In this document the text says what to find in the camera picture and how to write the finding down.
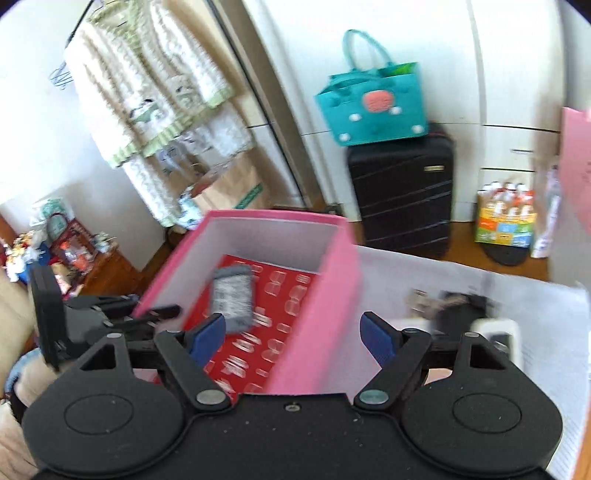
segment metal screw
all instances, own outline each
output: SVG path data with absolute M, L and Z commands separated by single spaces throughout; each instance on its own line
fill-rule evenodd
M 365 390 L 359 395 L 359 399 L 367 405 L 381 405 L 386 403 L 389 398 L 383 390 Z
M 285 406 L 285 410 L 288 411 L 288 412 L 290 412 L 290 413 L 293 413 L 295 411 L 300 411 L 301 410 L 301 407 L 297 403 L 290 403 L 289 405 L 286 405 Z
M 221 390 L 203 390 L 196 398 L 202 405 L 219 405 L 226 400 L 226 394 Z

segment white wall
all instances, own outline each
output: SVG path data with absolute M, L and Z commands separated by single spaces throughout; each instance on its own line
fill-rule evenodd
M 567 106 L 591 108 L 591 25 L 573 7 L 561 0 L 567 61 Z M 557 283 L 581 282 L 591 290 L 591 237 L 574 211 L 563 204 L 550 255 L 550 278 Z
M 125 173 L 111 170 L 92 141 L 73 84 L 48 80 L 87 0 L 21 0 L 0 20 L 0 213 L 26 231 L 30 205 L 57 191 L 92 232 L 117 236 L 143 268 L 163 241 Z

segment hanging clothes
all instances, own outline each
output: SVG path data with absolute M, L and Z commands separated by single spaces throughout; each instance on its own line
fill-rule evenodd
M 176 138 L 190 152 L 215 148 L 225 158 L 252 148 L 227 102 L 232 88 L 160 0 L 104 7 L 80 26 L 65 57 L 102 157 L 124 167 L 165 226 L 179 213 L 178 198 L 152 155 Z

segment pink paper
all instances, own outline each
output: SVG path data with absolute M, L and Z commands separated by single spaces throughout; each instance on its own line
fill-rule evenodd
M 563 108 L 558 176 L 564 197 L 591 233 L 591 118 L 586 112 Z

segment pink pig face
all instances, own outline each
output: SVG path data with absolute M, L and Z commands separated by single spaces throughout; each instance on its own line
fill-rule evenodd
M 362 101 L 367 111 L 381 113 L 390 110 L 394 106 L 394 95 L 386 90 L 374 90 L 366 93 Z

